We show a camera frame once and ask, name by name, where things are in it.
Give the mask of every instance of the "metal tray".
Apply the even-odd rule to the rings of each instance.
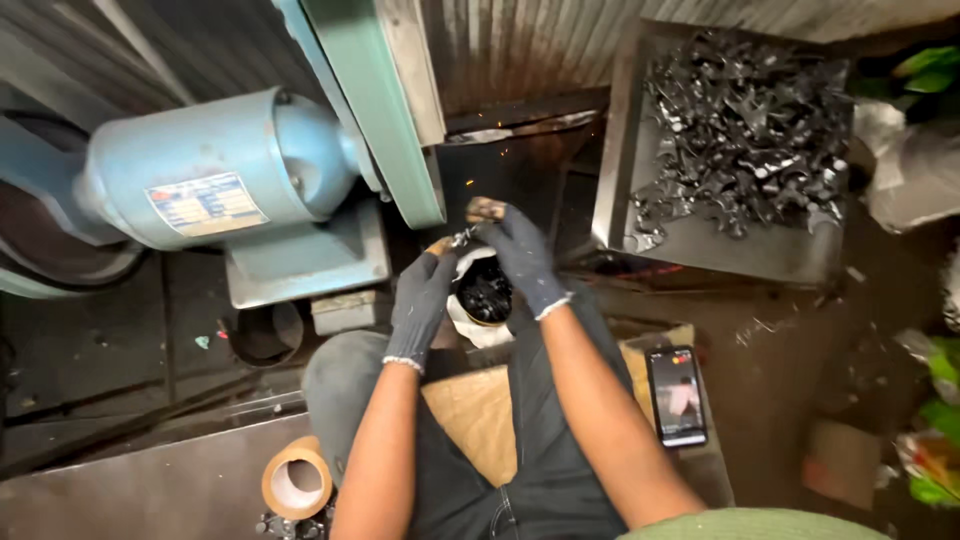
[[[712,221],[689,216],[664,224],[663,244],[643,250],[633,235],[636,209],[630,193],[658,176],[655,157],[660,127],[653,118],[643,80],[650,60],[681,46],[700,27],[643,22],[621,40],[614,58],[610,114],[603,163],[591,223],[594,249],[653,258],[684,266],[719,270],[778,282],[818,284],[839,265],[842,227],[823,224],[806,229],[772,226],[750,228],[747,238],[734,240],[716,231]],[[753,33],[746,39],[785,42],[823,53],[811,43],[786,41]]]

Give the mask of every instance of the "phone screen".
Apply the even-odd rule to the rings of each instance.
[[[685,446],[707,441],[707,424],[700,403],[697,368],[690,349],[652,351],[647,377],[654,390],[660,441]]]

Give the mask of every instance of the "gray work glove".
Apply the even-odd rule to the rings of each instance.
[[[446,297],[457,270],[452,253],[437,256],[424,252],[400,274],[391,322],[394,333],[383,363],[398,362],[423,375],[426,353],[446,317]]]
[[[501,224],[481,223],[475,233],[496,250],[500,267],[527,297],[538,321],[569,302],[570,295],[553,273],[543,234],[523,212],[506,205]]]

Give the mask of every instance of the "green shirt sleeve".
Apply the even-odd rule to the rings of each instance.
[[[715,540],[889,540],[860,525],[797,510],[725,508],[680,516],[633,530],[620,540],[704,538]]]

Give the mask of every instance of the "black pants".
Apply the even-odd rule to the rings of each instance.
[[[571,302],[577,318],[617,378],[633,386],[589,289],[579,283]],[[417,486],[412,538],[615,538],[626,532],[570,432],[553,385],[540,327],[511,321],[516,335],[508,369],[516,434],[516,476],[494,488],[437,423],[423,398],[417,417]],[[314,354],[303,379],[313,431],[333,481],[343,481],[360,419],[382,367],[388,338],[351,331]],[[370,501],[371,512],[390,501]]]

